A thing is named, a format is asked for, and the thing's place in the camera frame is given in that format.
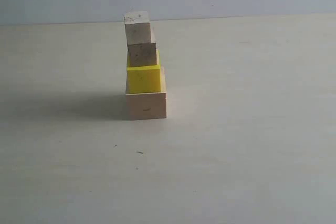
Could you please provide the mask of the large wooden cube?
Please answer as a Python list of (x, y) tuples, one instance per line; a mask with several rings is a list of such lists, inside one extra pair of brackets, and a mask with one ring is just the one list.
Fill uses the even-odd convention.
[(129, 120), (162, 119), (167, 117), (167, 90), (163, 67), (162, 70), (161, 92), (130, 94), (128, 93), (126, 81), (126, 115)]

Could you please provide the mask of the yellow cube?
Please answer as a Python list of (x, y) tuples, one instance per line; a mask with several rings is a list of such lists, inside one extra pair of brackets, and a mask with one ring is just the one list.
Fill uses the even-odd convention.
[(130, 56), (127, 56), (127, 89), (128, 93), (155, 93), (162, 89), (162, 67), (160, 52), (156, 50), (156, 64), (150, 66), (132, 67)]

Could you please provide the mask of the medium wooden cube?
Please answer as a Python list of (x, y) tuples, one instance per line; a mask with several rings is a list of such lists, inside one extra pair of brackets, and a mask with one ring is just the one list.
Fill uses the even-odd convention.
[(128, 45), (128, 61), (130, 67), (157, 65), (157, 46), (155, 42)]

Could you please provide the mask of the small wooden cube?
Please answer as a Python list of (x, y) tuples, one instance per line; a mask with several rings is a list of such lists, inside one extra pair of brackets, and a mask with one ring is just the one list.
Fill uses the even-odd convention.
[(127, 45), (156, 42), (147, 11), (133, 11), (124, 15)]

